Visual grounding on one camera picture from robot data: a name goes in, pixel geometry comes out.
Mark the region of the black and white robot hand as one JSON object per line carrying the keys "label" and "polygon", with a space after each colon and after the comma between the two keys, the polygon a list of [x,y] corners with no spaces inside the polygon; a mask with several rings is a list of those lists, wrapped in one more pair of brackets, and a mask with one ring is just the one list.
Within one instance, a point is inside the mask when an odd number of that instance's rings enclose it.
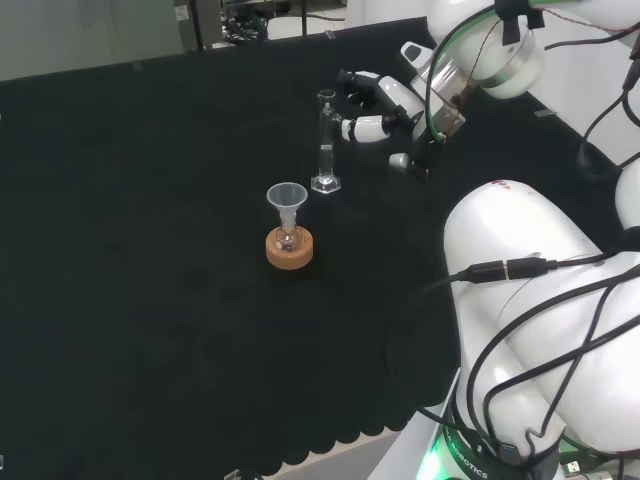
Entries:
{"label": "black and white robot hand", "polygon": [[426,182],[435,171],[441,147],[428,132],[424,103],[430,101],[432,125],[450,138],[466,122],[460,112],[465,80],[462,71],[446,56],[444,64],[435,71],[434,86],[428,88],[426,80],[432,50],[407,42],[401,47],[400,55],[415,70],[415,77],[408,86],[389,75],[369,71],[342,70],[338,73],[337,84],[349,103],[364,111],[380,105],[388,113],[354,119],[338,116],[337,133],[347,142],[378,144],[389,139],[395,131],[405,131],[411,137],[411,151],[392,154],[389,165]]}

